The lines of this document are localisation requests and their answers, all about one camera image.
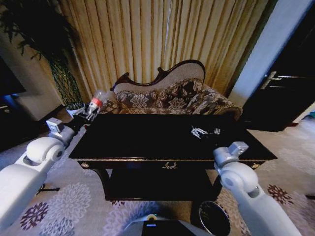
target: plant pot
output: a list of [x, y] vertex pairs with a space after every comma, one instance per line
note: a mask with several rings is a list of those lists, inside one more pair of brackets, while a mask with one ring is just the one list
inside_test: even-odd
[[84, 104], [83, 104], [82, 107], [79, 108], [79, 109], [76, 109], [76, 110], [68, 110], [68, 109], [66, 108], [66, 110], [67, 110], [67, 112], [69, 113], [69, 115], [73, 118], [73, 115], [74, 115], [76, 112], [83, 110], [84, 107], [85, 107], [85, 106], [84, 106]]

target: plastic bottle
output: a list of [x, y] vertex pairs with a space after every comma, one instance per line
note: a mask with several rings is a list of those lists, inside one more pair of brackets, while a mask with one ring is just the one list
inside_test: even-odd
[[97, 90], [89, 104], [88, 114], [92, 114], [96, 109], [99, 111], [103, 106], [104, 101], [106, 100], [106, 93], [102, 90]]

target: door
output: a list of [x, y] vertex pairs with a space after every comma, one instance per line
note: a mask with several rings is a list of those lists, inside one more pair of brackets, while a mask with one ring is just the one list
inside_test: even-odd
[[241, 121], [250, 129], [282, 131], [314, 101], [315, 4], [244, 105]]

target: table lower shelf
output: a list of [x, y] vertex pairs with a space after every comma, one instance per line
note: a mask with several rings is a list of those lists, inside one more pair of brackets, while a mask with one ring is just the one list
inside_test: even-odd
[[214, 200], [215, 192], [205, 170], [114, 169], [111, 177], [102, 182], [106, 200], [116, 201]]

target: gold trim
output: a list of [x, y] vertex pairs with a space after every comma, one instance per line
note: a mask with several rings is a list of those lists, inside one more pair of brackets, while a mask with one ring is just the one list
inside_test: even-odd
[[173, 165], [172, 165], [172, 166], [169, 166], [168, 164], [169, 164], [169, 162], [166, 162], [166, 163], [165, 163], [165, 166], [163, 166], [162, 168], [163, 168], [163, 169], [177, 169], [177, 167], [176, 167], [176, 162], [173, 162]]
[[[214, 162], [214, 160], [206, 160], [206, 159], [72, 159], [75, 161], [199, 161], [199, 162]], [[240, 162], [265, 162], [265, 161], [271, 161], [274, 159], [268, 159], [268, 160], [254, 160], [254, 159], [241, 159]]]
[[86, 162], [81, 163], [81, 166], [82, 166], [83, 168], [88, 168], [88, 167], [89, 167], [88, 163], [86, 163]]
[[252, 167], [253, 169], [256, 169], [256, 168], [258, 168], [259, 166], [260, 166], [260, 164], [254, 163], [251, 167]]

